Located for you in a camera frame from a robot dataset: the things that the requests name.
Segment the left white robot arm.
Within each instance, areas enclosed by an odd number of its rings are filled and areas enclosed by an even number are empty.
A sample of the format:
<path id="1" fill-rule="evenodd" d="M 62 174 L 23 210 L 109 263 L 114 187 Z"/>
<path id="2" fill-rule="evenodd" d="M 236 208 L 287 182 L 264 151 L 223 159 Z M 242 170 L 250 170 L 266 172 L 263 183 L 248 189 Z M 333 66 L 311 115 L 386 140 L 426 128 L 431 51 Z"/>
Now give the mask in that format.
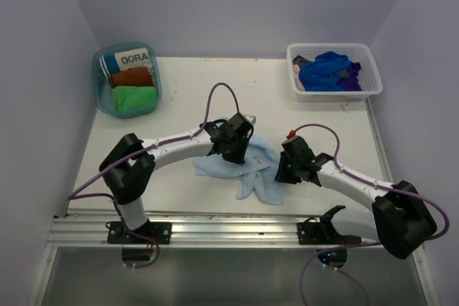
<path id="1" fill-rule="evenodd" d="M 141 197 L 154 171 L 207 156 L 220 156 L 242 165 L 255 123 L 256 117 L 236 113 L 228 120 L 205 122 L 195 130 L 168 138 L 141 140 L 133 133 L 124 135 L 99 166 L 125 224 L 124 235 L 136 244 L 148 237 L 148 219 Z"/>

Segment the green microfiber towel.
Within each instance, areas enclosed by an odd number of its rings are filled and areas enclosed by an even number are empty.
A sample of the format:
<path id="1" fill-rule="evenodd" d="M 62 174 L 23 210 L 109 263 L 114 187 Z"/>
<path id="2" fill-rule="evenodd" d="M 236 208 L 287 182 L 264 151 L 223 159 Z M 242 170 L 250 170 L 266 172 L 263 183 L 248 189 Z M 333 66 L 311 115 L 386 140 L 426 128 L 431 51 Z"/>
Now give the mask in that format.
<path id="1" fill-rule="evenodd" d="M 157 101 L 156 88 L 152 86 L 118 86 L 112 89 L 112 96 L 117 112 L 150 109 Z"/>

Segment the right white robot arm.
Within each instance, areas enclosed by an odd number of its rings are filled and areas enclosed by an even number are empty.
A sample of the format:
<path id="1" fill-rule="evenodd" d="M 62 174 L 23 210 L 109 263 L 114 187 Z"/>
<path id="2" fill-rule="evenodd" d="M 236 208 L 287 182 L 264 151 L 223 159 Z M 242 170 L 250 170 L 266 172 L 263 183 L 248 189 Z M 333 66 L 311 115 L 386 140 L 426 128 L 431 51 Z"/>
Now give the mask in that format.
<path id="1" fill-rule="evenodd" d="M 313 183 L 364 207 L 363 212 L 353 212 L 338 205 L 317 221 L 298 223 L 300 244 L 350 245 L 369 239 L 379 242 L 392 256 L 405 259 L 437 231 L 435 220 L 411 183 L 370 181 L 340 166 L 327 153 L 314 154 L 298 135 L 289 137 L 282 147 L 277 182 Z"/>

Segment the light blue towel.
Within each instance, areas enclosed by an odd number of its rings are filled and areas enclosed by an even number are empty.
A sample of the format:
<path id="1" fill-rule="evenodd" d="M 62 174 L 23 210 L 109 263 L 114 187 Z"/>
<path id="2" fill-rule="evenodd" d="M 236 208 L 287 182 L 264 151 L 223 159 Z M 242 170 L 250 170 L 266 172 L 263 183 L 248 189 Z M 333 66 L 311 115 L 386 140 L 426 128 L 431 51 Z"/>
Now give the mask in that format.
<path id="1" fill-rule="evenodd" d="M 194 159 L 198 176 L 238 179 L 236 199 L 243 200 L 255 193 L 261 202 L 273 206 L 284 204 L 283 187 L 275 181 L 278 165 L 277 153 L 257 135 L 251 137 L 242 165 L 224 161 L 217 155 Z"/>

